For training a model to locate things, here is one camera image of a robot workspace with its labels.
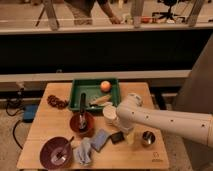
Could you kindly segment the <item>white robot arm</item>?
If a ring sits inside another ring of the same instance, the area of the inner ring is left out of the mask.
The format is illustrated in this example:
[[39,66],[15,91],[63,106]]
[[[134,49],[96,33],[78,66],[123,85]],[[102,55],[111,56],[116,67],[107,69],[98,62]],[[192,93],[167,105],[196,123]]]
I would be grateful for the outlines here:
[[213,148],[212,114],[148,109],[135,93],[121,101],[116,114],[124,122],[144,124]]

